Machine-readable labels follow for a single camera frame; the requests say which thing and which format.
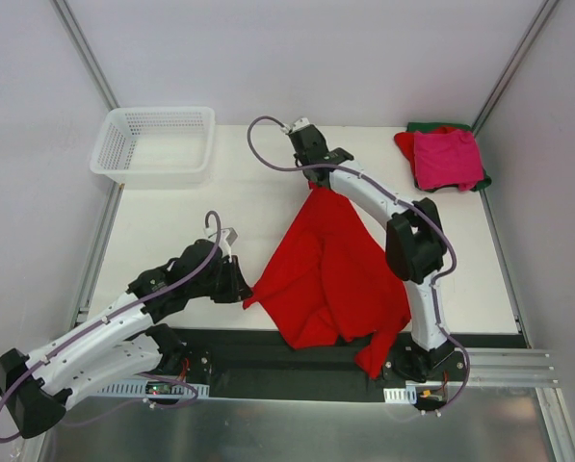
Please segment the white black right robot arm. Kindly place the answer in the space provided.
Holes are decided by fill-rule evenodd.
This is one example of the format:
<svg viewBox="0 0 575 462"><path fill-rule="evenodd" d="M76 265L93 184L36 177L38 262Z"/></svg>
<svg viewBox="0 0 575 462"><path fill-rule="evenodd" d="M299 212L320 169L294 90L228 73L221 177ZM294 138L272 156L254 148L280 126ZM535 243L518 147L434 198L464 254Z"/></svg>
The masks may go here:
<svg viewBox="0 0 575 462"><path fill-rule="evenodd" d="M408 202L389 192L363 171L351 153L329 149L321 131L307 119L284 133L308 180L347 197L384 227L386 262L405 284L411 315L411 346L393 360L393 371L417 383L435 379L455 351L448 339L439 276L444 255L456 256L442 231L435 203L427 198Z"/></svg>

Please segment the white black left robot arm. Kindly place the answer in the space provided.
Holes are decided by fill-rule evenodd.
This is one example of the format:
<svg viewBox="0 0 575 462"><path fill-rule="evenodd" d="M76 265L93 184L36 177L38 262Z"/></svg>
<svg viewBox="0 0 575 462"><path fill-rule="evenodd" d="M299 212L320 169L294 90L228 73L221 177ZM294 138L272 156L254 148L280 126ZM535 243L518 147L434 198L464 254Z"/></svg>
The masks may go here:
<svg viewBox="0 0 575 462"><path fill-rule="evenodd" d="M106 385L142 372L183 373L191 355L165 322L197 298L245 301L252 289L226 245L200 239L165 264L143 271L95 317L29 353L0 356L0 412L16 436L31 439Z"/></svg>

